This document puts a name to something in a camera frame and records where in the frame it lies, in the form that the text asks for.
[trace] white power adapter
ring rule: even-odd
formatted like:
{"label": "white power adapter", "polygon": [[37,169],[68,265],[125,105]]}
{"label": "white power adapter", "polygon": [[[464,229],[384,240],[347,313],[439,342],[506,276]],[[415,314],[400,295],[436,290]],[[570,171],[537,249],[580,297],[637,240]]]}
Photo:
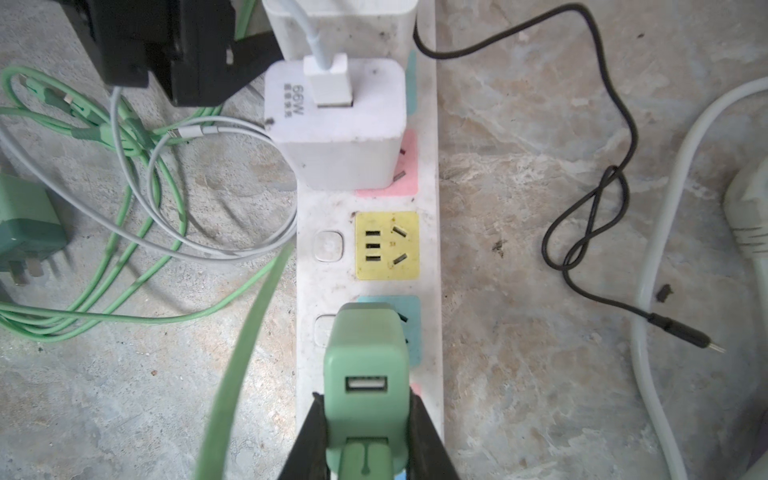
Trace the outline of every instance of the white power adapter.
{"label": "white power adapter", "polygon": [[278,61],[264,78],[265,127],[299,181],[315,190],[384,188],[395,174],[406,74],[389,58],[350,58],[348,69],[351,107],[319,107],[302,61]]}

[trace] usb port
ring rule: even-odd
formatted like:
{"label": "usb port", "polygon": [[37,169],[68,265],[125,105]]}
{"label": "usb port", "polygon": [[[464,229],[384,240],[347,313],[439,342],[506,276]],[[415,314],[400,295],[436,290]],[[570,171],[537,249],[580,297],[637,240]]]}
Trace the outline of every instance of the usb port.
{"label": "usb port", "polygon": [[348,376],[347,392],[386,392],[385,376]]}

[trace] power strip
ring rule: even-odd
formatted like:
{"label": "power strip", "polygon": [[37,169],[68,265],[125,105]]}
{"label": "power strip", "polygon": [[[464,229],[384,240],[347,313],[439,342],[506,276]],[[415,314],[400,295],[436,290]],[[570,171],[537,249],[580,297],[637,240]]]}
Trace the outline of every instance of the power strip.
{"label": "power strip", "polygon": [[[419,33],[434,41],[433,2],[419,4]],[[406,69],[408,129],[390,187],[345,192],[298,186],[297,431],[312,393],[323,392],[323,356],[336,312],[348,302],[389,301],[403,320],[412,388],[443,435],[435,77],[435,62],[413,49]]]}

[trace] marble surface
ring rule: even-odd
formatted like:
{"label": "marble surface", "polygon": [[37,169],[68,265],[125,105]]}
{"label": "marble surface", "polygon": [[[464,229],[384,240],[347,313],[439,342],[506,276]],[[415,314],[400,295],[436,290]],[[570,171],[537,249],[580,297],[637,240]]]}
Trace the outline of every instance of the marble surface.
{"label": "marble surface", "polygon": [[[630,210],[593,242],[574,278],[630,300],[682,137],[719,94],[768,74],[768,7],[764,0],[586,3],[641,144],[627,169]],[[106,99],[55,5],[0,5],[0,66],[40,68]],[[438,46],[467,45],[556,5],[440,1]],[[539,253],[549,223],[627,148],[627,130],[599,82],[583,21],[565,14],[469,58],[442,62],[438,83],[445,444],[461,476],[667,478],[634,384],[625,315],[573,294]],[[152,125],[182,116],[157,85],[129,98]],[[244,91],[225,111],[258,118],[260,109]],[[76,194],[116,211],[122,183],[108,152],[24,121],[7,123]],[[684,319],[728,348],[719,356],[650,334],[654,379],[695,479],[738,478],[756,421],[768,408],[761,386],[766,334],[753,273],[720,207],[738,169],[768,155],[767,127],[768,95],[739,103],[713,126],[694,161],[660,270],[658,283],[669,283],[674,293],[656,311]],[[182,163],[174,171],[195,219],[193,238],[245,247],[279,225],[290,208],[290,170],[251,139],[197,142],[176,153]],[[46,265],[45,278],[23,290],[0,275],[15,301],[64,306],[98,262],[94,252],[101,251],[105,231],[58,207],[73,241]],[[608,194],[601,218],[616,208],[617,196]],[[563,226],[556,254],[576,238],[585,217],[580,212]],[[154,258],[137,256],[118,286],[129,285]],[[258,266],[211,271],[173,262],[119,313],[199,310]],[[290,265],[244,387],[228,478],[275,478],[293,443],[294,283]],[[101,325],[60,344],[35,345],[0,332],[0,476],[189,478],[210,401],[252,299],[250,293],[193,323]]]}

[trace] metal prong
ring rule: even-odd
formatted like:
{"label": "metal prong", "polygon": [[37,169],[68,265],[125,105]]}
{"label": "metal prong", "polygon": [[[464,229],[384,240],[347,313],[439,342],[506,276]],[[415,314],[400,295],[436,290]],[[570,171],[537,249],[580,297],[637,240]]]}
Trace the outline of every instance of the metal prong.
{"label": "metal prong", "polygon": [[16,286],[27,284],[27,280],[24,278],[24,265],[21,262],[8,262],[8,268],[11,270],[11,278]]}
{"label": "metal prong", "polygon": [[27,271],[34,277],[43,276],[43,266],[38,258],[28,258]]}
{"label": "metal prong", "polygon": [[710,348],[718,353],[725,353],[725,349],[722,346],[717,345],[716,343],[710,342],[710,344],[707,345],[707,348]]}

